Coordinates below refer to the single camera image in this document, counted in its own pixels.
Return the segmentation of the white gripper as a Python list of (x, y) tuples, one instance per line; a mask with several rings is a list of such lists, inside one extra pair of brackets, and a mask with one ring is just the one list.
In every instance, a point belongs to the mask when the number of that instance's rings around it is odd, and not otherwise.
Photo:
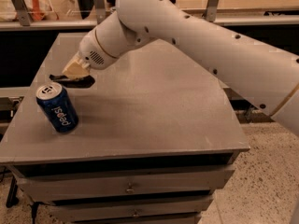
[(98, 70), (111, 66), (118, 60), (110, 47), (114, 34), (109, 29), (93, 28), (82, 38), (78, 54), (67, 63), (63, 74), (69, 79), (79, 79), (90, 74), (90, 66)]

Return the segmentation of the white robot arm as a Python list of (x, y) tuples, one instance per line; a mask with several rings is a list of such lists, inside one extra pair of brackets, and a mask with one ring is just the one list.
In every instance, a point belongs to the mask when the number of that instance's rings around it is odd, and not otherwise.
[(193, 17), (169, 0), (116, 0), (116, 10), (87, 33), (63, 74), (79, 79), (122, 54), (162, 39), (265, 115), (299, 134), (299, 62), (283, 49)]

